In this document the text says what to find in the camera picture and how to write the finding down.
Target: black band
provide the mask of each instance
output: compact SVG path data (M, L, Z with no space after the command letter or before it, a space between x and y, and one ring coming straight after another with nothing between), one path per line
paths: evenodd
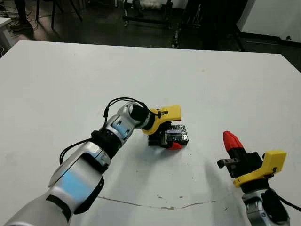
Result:
M112 159L121 148L119 138L108 129L95 130L91 133L91 142L102 148Z
M146 126L143 127L143 129L145 129L145 130L149 130L155 122L155 114L151 111L149 111L149 113L150 113L149 122L146 124Z
M74 214L80 214L83 212L86 212L94 202L94 200L97 198L98 194L102 190L104 186L104 179L102 178L96 188L93 190L93 192L87 197L87 199L75 210Z
M54 195L51 195L51 194L46 198L46 200L49 202L53 202L54 204L59 206L63 210L62 213L66 217L67 222L69 222L70 217L71 217L71 210L66 203L64 203L60 198L58 198Z

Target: white table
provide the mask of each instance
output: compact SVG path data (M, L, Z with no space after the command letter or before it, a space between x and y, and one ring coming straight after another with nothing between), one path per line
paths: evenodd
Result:
M12 48L15 44L15 41L11 38L7 28L10 22L10 18L0 17L0 46L3 45L6 51Z
M216 164L228 158L225 130L249 152L287 151L270 184L301 204L301 75L281 55L20 41L0 68L0 225L46 191L61 150L100 128L107 102L121 96L181 104L190 141L164 151L135 131L100 196L141 206L97 198L72 226L250 225L243 193Z

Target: metal rack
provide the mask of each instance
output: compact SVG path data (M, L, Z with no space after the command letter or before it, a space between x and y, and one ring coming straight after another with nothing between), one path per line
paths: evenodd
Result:
M128 15L128 9L131 7L134 8L134 11L138 14L137 16ZM124 10L124 15L122 18L124 20L125 27L129 25L129 21L138 21L138 22L152 23L152 24L164 24L169 29L172 28L171 15L172 15L173 3L171 2L171 0L167 0L166 2L162 20L144 18L143 13L141 11L139 0L133 0L133 3L128 3L128 0L124 0L122 4L122 8Z

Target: black floor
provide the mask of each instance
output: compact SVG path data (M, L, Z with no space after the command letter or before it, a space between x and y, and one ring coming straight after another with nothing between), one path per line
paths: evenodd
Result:
M16 40L59 41L85 44L102 44L117 46L137 46L170 48L173 30L159 24L131 22L124 27L122 10L113 7L112 0L93 0L85 8L80 9L83 17L81 22L72 13L68 0L61 0L64 14L56 8L55 29L51 29L52 3L41 1L39 22L35 21L36 1L27 0L26 10L34 31L13 33ZM7 10L14 10L13 1L5 1ZM181 11L173 11L173 21L179 21ZM160 19L160 12L145 12L145 17ZM301 71L301 47L280 45L277 41L261 38L240 37L241 43L248 52L279 53ZM200 34L197 31L183 31L180 36L179 48L203 49ZM233 36L229 35L219 41L219 50L241 51Z

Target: cable on floor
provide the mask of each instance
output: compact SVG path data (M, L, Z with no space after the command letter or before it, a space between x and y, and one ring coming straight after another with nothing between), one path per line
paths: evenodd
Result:
M2 51L0 52L0 55L1 55L1 57L3 57L4 48L2 46L0 46L0 49L2 49Z

